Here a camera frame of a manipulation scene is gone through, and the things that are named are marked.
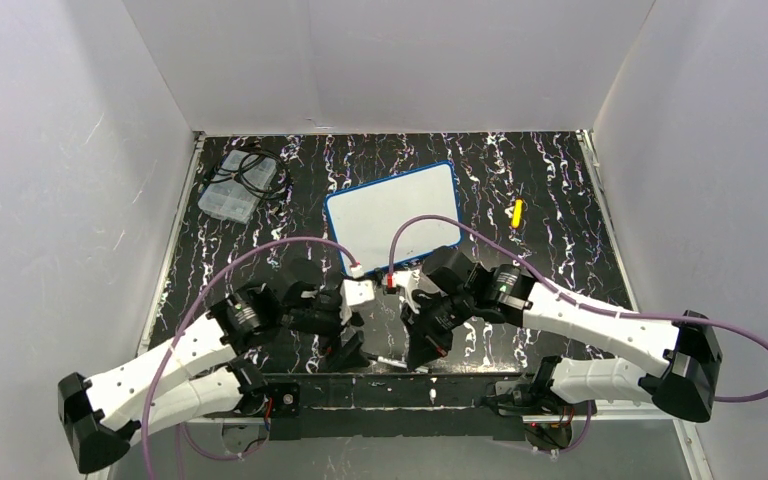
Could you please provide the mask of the blue framed whiteboard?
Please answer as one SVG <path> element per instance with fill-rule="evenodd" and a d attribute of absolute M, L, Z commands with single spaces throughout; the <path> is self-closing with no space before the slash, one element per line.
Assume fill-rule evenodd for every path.
<path fill-rule="evenodd" d="M 408 220 L 461 219 L 457 175 L 450 163 L 438 162 L 331 193 L 324 211 L 332 239 L 371 273 L 387 267 L 391 241 Z"/>

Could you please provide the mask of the black white marker pen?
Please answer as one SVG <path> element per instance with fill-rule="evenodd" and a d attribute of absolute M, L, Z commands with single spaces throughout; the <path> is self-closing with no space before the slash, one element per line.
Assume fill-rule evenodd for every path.
<path fill-rule="evenodd" d="M 389 365 L 392 367 L 408 370 L 407 364 L 401 360 L 395 360 L 395 359 L 390 359 L 390 358 L 381 357 L 381 356 L 371 356 L 370 360 L 376 363 L 381 363 L 384 365 Z"/>

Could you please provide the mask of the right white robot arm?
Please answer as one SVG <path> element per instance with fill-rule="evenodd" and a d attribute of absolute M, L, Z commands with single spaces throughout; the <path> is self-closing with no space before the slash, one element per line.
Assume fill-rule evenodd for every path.
<path fill-rule="evenodd" d="M 681 420 L 712 416 L 722 363 L 706 319 L 638 320 L 629 310 L 540 282 L 524 268 L 490 269 L 452 247 L 434 250 L 417 270 L 387 273 L 385 289 L 405 297 L 401 320 L 408 332 L 407 367 L 441 359 L 454 330 L 476 318 L 576 340 L 610 353 L 608 359 L 545 357 L 534 374 L 500 381 L 480 404 L 499 415 L 583 411 L 593 402 L 650 403 Z"/>

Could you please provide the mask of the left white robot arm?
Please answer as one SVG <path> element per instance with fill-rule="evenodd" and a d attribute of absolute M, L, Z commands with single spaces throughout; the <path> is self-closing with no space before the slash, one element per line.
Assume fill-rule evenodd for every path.
<path fill-rule="evenodd" d="M 72 373 L 57 385 L 58 416 L 77 469 L 104 470 L 149 435 L 214 413 L 262 418 L 294 416 L 299 392 L 270 384 L 248 353 L 287 329 L 318 336 L 334 361 L 338 341 L 375 299 L 359 269 L 322 275 L 296 259 L 268 280 L 250 281 L 184 321 L 172 339 L 106 372 Z"/>

